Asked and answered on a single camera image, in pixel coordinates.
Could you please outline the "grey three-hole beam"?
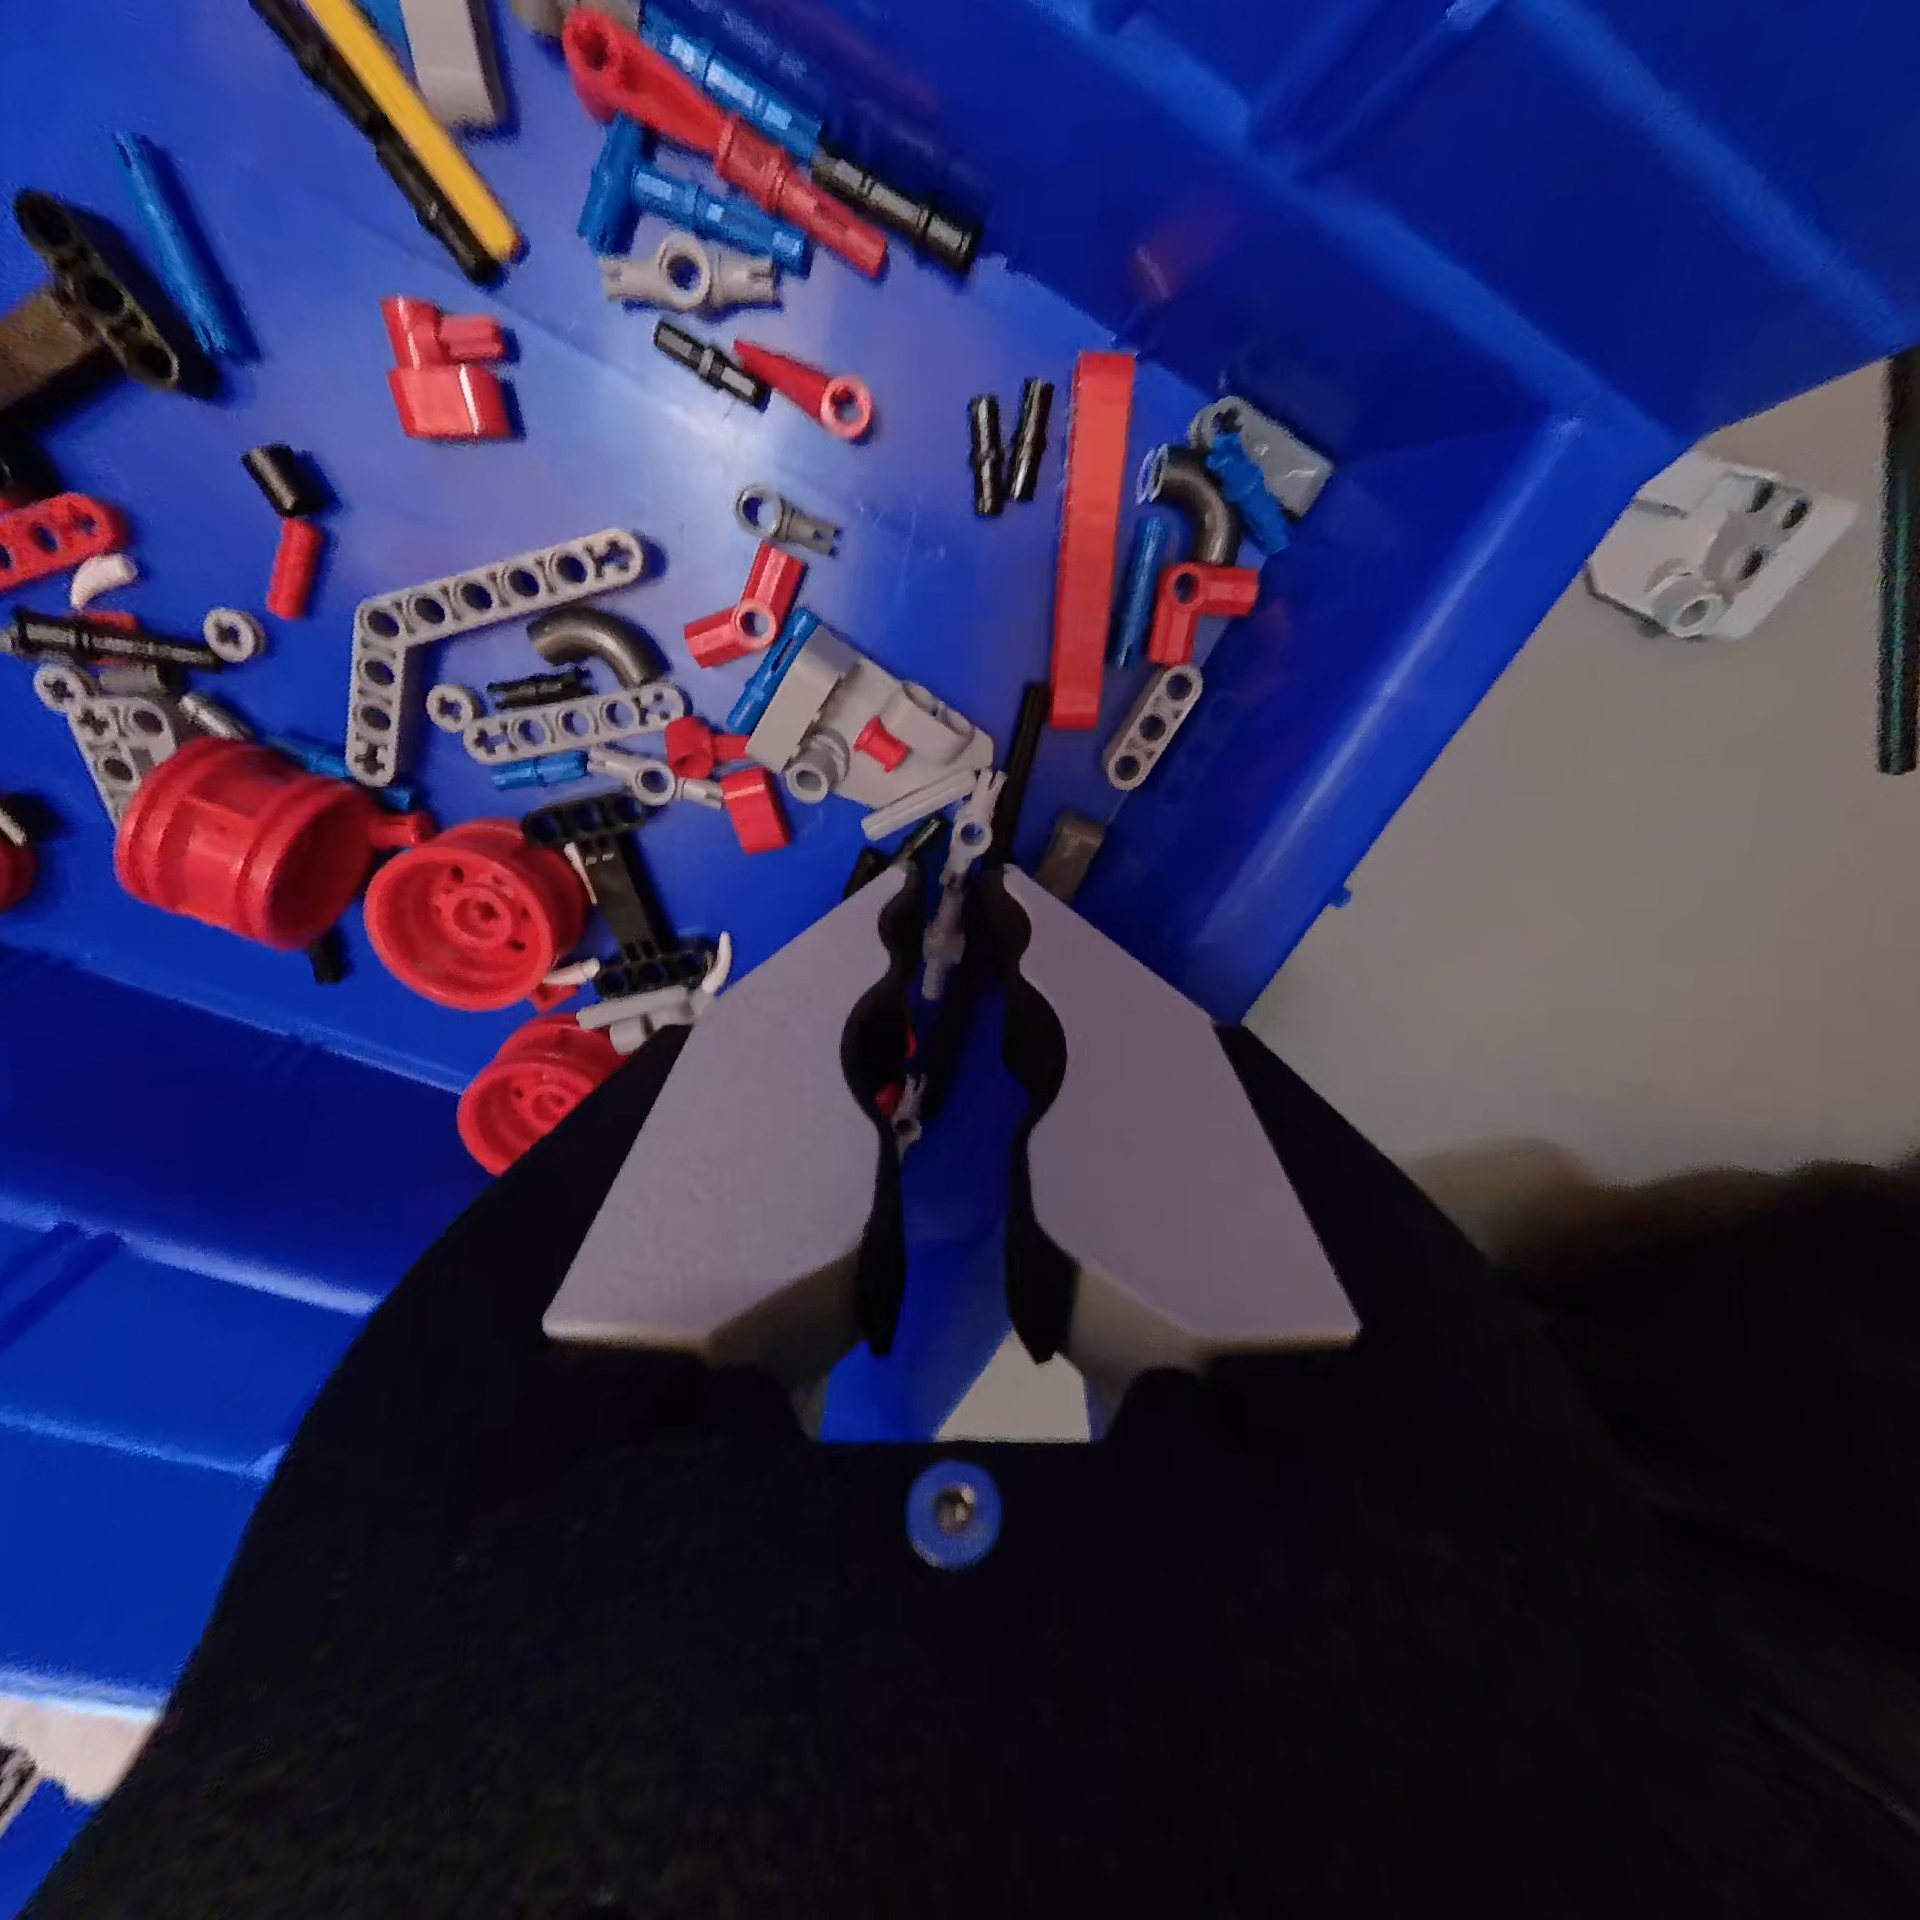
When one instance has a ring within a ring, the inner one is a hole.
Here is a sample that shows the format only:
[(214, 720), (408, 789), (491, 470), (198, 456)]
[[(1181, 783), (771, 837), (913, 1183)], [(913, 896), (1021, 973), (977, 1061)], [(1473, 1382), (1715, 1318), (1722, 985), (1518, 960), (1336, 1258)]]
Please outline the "grey three-hole beam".
[(1140, 686), (1134, 706), (1107, 743), (1100, 766), (1121, 793), (1138, 786), (1162, 762), (1170, 739), (1202, 694), (1205, 674), (1195, 663), (1156, 665)]

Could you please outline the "long black axle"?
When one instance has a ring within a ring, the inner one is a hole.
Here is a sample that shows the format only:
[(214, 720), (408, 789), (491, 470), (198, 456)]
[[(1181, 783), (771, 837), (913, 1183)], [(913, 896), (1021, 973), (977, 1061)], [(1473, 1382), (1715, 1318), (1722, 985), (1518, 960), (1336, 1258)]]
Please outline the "long black axle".
[(291, 2), (251, 2), (254, 13), (274, 31), (306, 79), (324, 94), (342, 118), (370, 145), (382, 171), (408, 199), (418, 224), (443, 247), (460, 272), (476, 286), (498, 282), (504, 267), (456, 205), (445, 184), (430, 171), (408, 136), (380, 110), (368, 86), (353, 72), (322, 27)]

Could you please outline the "short blue axle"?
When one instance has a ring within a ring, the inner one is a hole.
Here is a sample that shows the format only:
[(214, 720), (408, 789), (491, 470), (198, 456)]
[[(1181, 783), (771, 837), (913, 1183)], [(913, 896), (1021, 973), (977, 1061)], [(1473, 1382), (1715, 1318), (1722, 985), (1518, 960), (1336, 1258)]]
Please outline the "short blue axle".
[(1174, 536), (1174, 520), (1162, 512), (1146, 512), (1134, 527), (1112, 623), (1109, 663), (1115, 669), (1131, 669), (1146, 658), (1162, 571)]

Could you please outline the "black axle with stop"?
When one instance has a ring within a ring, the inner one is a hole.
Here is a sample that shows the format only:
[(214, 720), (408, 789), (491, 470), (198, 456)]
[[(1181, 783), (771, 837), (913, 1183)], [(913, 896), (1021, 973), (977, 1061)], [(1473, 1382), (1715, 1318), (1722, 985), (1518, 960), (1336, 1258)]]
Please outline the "black axle with stop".
[(178, 640), (139, 626), (104, 623), (82, 614), (46, 614), (19, 608), (2, 634), (13, 658), (68, 656), (76, 659), (129, 659), (222, 674), (226, 659), (201, 640)]

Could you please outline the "small grey hole connector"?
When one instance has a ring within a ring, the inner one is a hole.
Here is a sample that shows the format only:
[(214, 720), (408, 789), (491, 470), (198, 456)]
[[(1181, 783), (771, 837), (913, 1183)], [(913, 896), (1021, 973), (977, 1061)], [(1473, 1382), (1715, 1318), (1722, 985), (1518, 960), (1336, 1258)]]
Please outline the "small grey hole connector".
[(760, 541), (794, 546), (819, 558), (837, 555), (840, 522), (806, 512), (772, 486), (744, 486), (736, 493), (734, 513), (736, 522)]

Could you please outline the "blue plastic bin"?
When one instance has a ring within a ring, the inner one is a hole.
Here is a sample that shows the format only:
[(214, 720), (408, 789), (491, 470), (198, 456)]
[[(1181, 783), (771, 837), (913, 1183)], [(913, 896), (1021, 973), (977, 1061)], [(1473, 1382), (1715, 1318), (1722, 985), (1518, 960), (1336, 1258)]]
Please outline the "blue plastic bin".
[[(1915, 3), (667, 3), (853, 159), (984, 221), (969, 275), (825, 247), (774, 335), (870, 382), (853, 448), (594, 313), (601, 130), (542, 42), (486, 175), (497, 288), (410, 230), (251, 3), (4, 3), (21, 187), (105, 215), (155, 118), (259, 344), (123, 376), (54, 456), (186, 634), (256, 583), (236, 463), (346, 515), (324, 609), (226, 671), (346, 743), (374, 591), (625, 526), (600, 608), (705, 707), (683, 616), (729, 499), (846, 518), (800, 600), (1000, 735), (1049, 677), (1072, 368), (1131, 352), (1136, 454), (1233, 389), (1336, 463), (1197, 737), (1070, 907), (1233, 1030), (1360, 1317), (1348, 1351), (1150, 1374), (1101, 1437), (1006, 1306), (1002, 985), (901, 1158), (884, 1353), (821, 1430), (720, 1376), (555, 1386), (545, 1311), (692, 1024), (504, 1176), (456, 1085), (509, 1035), (382, 967), (366, 890), (274, 950), (131, 898), (4, 669), (4, 789), (59, 810), (4, 935), (4, 1683), (158, 1719), (25, 1914), (1915, 1914), (1915, 1843), (1785, 1733), (1475, 1247), (1241, 1026), (1642, 483), (1915, 331)], [(384, 296), (491, 315), (517, 434), (413, 441)], [(977, 518), (969, 398), (1032, 503)], [(734, 979), (844, 902), (858, 818), (641, 851)], [(398, 851), (384, 854), (373, 875)]]

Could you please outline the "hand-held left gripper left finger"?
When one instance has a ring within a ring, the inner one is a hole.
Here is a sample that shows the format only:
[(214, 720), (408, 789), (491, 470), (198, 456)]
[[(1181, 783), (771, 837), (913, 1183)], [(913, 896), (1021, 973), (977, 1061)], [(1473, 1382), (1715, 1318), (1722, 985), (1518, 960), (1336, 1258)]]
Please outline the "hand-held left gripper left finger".
[(884, 1353), (906, 1202), (880, 1093), (906, 1079), (922, 871), (889, 865), (700, 1014), (555, 1301), (555, 1386), (612, 1403), (720, 1376), (825, 1425), (833, 1369)]

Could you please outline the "red panel bracket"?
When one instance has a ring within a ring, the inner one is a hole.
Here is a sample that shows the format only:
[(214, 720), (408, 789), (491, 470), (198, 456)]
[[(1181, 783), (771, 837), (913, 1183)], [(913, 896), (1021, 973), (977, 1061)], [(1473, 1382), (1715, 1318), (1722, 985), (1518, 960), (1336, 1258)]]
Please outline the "red panel bracket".
[(384, 296), (380, 317), (393, 354), (393, 408), (410, 441), (491, 442), (517, 434), (498, 374), (509, 359), (505, 327), (410, 294)]

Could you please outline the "long yellow beam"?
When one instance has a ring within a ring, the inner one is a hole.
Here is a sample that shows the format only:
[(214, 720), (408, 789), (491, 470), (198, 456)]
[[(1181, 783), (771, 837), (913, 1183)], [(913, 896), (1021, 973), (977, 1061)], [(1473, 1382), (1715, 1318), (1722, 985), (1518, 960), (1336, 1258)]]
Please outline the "long yellow beam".
[(476, 171), (464, 149), (445, 131), (426, 104), (416, 85), (403, 72), (389, 42), (374, 31), (353, 2), (301, 2), (329, 46), (350, 65), (374, 107), (386, 117), (408, 149), (421, 159), (436, 187), (472, 229), (480, 248), (509, 267), (523, 254), (523, 235), (514, 217)]

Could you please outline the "long black beam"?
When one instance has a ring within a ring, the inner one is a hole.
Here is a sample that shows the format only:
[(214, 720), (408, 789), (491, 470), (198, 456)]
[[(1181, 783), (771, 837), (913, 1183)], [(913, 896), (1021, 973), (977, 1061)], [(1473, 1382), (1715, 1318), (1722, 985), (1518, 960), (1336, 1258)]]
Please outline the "long black beam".
[(1878, 493), (1876, 766), (1917, 768), (1917, 346), (1892, 354), (1883, 382)]

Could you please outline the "small grey pin connector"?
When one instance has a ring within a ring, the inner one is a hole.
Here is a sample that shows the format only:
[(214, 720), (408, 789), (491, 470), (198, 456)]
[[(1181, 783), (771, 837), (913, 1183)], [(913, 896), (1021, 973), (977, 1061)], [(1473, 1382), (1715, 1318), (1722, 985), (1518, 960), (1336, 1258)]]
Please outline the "small grey pin connector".
[(969, 885), (977, 865), (994, 840), (994, 818), (1006, 786), (1006, 771), (977, 771), (968, 798), (950, 819), (948, 851), (941, 871), (940, 902), (923, 935), (922, 995), (940, 1001), (948, 975), (968, 946)]

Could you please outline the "long red beam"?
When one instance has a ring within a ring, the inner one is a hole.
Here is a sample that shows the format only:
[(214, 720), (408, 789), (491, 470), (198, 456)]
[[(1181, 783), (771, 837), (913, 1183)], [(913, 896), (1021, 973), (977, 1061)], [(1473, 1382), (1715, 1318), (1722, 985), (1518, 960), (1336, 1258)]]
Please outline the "long red beam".
[(1134, 394), (1131, 352), (1077, 357), (1046, 666), (1058, 731), (1091, 731), (1101, 706)]

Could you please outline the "red wheel hub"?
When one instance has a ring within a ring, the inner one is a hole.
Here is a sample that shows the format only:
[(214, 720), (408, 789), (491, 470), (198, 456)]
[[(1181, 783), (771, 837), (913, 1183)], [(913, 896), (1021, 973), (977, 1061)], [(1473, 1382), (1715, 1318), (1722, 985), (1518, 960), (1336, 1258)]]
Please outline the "red wheel hub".
[(398, 851), (364, 898), (382, 967), (473, 1014), (538, 995), (587, 918), (589, 893), (572, 861), (509, 818), (462, 822)]
[(460, 1095), (460, 1141), (497, 1176), (564, 1122), (617, 1066), (622, 1055), (603, 1030), (581, 1026), (573, 1014), (539, 1014), (520, 1026)]
[(123, 890), (291, 953), (336, 927), (374, 863), (436, 824), (274, 750), (205, 735), (149, 771), (115, 837)]

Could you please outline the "small red connector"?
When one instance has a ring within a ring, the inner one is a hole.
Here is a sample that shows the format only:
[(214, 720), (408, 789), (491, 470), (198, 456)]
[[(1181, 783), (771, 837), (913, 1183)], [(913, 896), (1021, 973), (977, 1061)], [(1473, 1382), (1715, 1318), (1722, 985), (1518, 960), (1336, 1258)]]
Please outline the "small red connector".
[(745, 735), (683, 715), (664, 729), (664, 761), (672, 798), (722, 810), (745, 851), (763, 854), (794, 842), (778, 777), (750, 757)]

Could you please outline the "grey curved panel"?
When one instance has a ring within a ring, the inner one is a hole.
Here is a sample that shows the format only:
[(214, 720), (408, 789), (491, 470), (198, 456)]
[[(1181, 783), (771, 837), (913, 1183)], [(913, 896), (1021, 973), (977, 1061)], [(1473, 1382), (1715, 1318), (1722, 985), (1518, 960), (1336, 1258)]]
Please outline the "grey curved panel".
[(494, 131), (509, 118), (491, 2), (401, 2), (422, 103), (445, 127)]

